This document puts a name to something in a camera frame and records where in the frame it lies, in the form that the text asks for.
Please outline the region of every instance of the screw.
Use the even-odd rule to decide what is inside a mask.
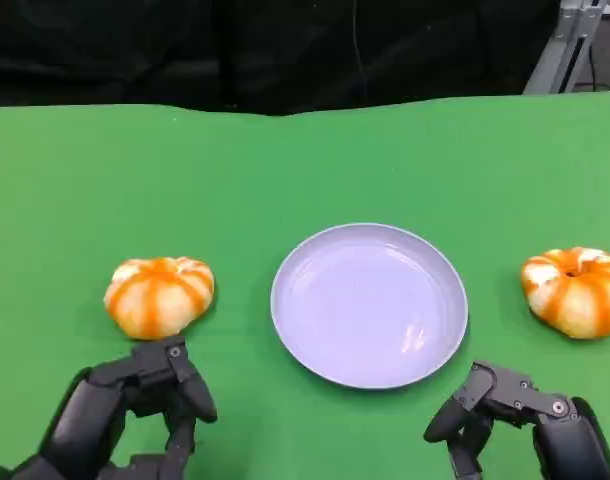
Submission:
[[[554,410],[554,413],[563,413],[565,411],[565,405],[563,405],[563,402],[554,402],[552,410]]]

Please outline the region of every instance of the orange and white pumpkin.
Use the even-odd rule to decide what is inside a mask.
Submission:
[[[550,250],[521,271],[532,311],[572,338],[610,335],[610,254],[593,248]]]
[[[132,338],[178,334],[204,313],[214,295],[209,267],[187,257],[127,260],[114,272],[105,308]]]

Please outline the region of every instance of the cable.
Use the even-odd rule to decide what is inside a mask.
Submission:
[[[599,87],[603,90],[610,91],[610,85],[608,83],[598,82],[598,74],[596,73],[596,61],[594,60],[594,47],[590,44],[589,46],[589,71],[592,76],[591,82],[577,82],[575,86],[577,87],[592,87],[593,92],[598,92]]]
[[[358,48],[358,38],[356,35],[356,17],[358,17],[358,0],[352,0],[352,40],[354,41],[354,55],[356,56],[356,65],[358,66],[358,73],[361,77],[361,84],[363,87],[363,99],[367,101],[369,96],[369,88],[367,86],[367,76],[365,75],[365,67],[363,66],[363,59],[361,58],[361,51]]]
[[[596,92],[596,63],[594,62],[594,47],[589,45],[589,69],[592,73],[592,91]]]

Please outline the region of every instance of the table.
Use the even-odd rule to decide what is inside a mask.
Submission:
[[[422,235],[460,272],[470,331],[432,378],[352,391],[297,364],[274,334],[284,256],[335,224]],[[610,339],[535,321],[530,255],[610,250],[610,94],[469,98],[286,118],[159,106],[0,109],[0,463],[33,453],[74,373],[126,354],[102,304],[129,257],[210,263],[218,299],[187,331],[220,409],[187,479],[450,479],[423,443],[474,358],[589,398],[610,441]],[[159,418],[130,419],[116,458],[159,451]],[[499,425],[489,478],[537,478],[529,431]]]

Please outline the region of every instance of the plate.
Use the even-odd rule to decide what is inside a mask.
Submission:
[[[454,355],[467,296],[449,261],[422,238],[355,223],[298,245],[272,285],[271,312],[289,352],[341,385],[395,388]]]

